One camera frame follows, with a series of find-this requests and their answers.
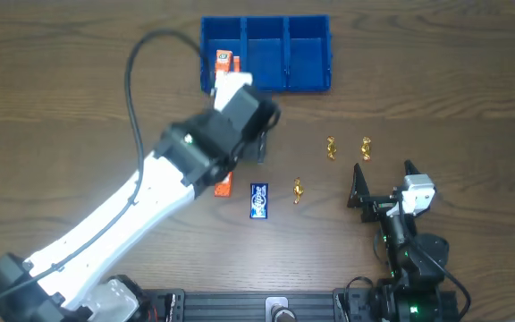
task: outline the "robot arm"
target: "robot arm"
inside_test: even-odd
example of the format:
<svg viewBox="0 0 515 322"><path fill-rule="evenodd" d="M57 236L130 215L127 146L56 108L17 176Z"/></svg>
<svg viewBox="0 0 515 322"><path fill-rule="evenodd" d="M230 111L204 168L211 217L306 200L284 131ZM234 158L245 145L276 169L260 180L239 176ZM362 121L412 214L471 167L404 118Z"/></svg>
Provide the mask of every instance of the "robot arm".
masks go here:
<svg viewBox="0 0 515 322"><path fill-rule="evenodd" d="M280 115L277 105L250 83L247 73L224 76L216 84L215 108L171 124L145 158L143 183L124 215L58 271L1 300L0 317L5 321L129 320L139 306L136 294L123 284L97 285L100 278L150 228L223 180L243 148L275 125ZM128 202L138 175L43 250L24 260L12 254L0 258L0 292L48 270L95 236Z"/></svg>

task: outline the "brown tabletop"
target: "brown tabletop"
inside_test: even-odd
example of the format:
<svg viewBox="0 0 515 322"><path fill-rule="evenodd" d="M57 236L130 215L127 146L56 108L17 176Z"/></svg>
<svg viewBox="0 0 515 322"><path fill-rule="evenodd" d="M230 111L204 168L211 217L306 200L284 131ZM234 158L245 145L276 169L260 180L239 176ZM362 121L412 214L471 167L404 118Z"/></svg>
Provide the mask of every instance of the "brown tabletop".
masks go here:
<svg viewBox="0 0 515 322"><path fill-rule="evenodd" d="M369 188L388 194L410 158L434 180L420 232L451 244L469 320L515 319L515 1L0 1L0 256L28 256L74 227L136 167L122 76L157 27L196 38L203 15L331 16L333 87L275 96L283 109L263 165L233 194L158 225L113 269L145 288L332 290L387 276L377 224L345 207L363 136ZM199 64L174 40L139 55L133 94L146 147L199 111ZM325 154L336 138L337 159ZM305 189L293 202L293 179ZM268 182L269 219L249 220ZM454 289L445 282L443 289ZM460 305L464 298L459 295Z"/></svg>

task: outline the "blue tray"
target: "blue tray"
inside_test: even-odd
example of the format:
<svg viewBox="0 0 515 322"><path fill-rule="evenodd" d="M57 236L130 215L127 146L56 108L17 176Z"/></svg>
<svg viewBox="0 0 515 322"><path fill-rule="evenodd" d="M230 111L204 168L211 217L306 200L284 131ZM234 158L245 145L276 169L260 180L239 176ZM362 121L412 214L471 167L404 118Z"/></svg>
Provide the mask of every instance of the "blue tray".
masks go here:
<svg viewBox="0 0 515 322"><path fill-rule="evenodd" d="M204 17L200 47L214 72L215 51L231 50L241 71L251 72L258 89L325 91L331 88L329 16ZM201 61L200 85L213 87Z"/></svg>

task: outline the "blue candy bar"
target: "blue candy bar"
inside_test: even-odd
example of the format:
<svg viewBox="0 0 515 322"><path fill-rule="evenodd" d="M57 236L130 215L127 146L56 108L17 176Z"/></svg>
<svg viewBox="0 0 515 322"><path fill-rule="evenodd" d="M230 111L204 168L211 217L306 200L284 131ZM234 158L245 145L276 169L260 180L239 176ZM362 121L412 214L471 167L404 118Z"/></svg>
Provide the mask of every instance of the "blue candy bar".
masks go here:
<svg viewBox="0 0 515 322"><path fill-rule="evenodd" d="M251 184L251 219L267 219L267 183Z"/></svg>

